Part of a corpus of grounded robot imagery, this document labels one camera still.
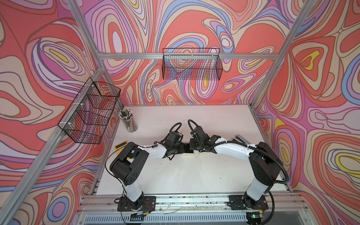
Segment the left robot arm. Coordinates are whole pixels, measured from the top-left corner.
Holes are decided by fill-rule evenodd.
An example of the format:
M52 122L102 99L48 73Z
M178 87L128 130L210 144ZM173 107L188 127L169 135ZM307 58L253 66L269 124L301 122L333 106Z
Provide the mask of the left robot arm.
M131 203L140 203L143 191L138 184L138 177L148 159L173 159L174 155L184 153L183 134L170 131L162 141L153 145L140 146L129 142L110 164L110 171L120 181L125 197Z

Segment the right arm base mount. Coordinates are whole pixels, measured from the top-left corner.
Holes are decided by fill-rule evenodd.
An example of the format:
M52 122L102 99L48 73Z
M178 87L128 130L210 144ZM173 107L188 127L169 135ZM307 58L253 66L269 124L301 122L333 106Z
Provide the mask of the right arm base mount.
M262 195L257 201L244 195L230 195L227 206L232 210L265 211L269 209L265 196Z

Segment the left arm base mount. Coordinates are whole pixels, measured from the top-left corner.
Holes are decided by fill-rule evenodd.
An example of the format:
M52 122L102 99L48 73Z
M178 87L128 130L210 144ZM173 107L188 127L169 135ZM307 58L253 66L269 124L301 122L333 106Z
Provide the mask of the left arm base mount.
M135 202L130 201L126 196L122 196L118 200L118 212L152 212L156 208L155 196L141 196Z

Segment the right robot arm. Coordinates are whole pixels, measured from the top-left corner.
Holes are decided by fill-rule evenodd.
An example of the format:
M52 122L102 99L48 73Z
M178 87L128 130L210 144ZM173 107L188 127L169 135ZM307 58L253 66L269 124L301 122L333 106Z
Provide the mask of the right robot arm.
M241 198L241 209L255 209L274 184L289 182L283 162L265 142L249 144L217 135L210 137L201 126L191 128L190 134L190 149L194 151L228 155L250 163L254 179Z

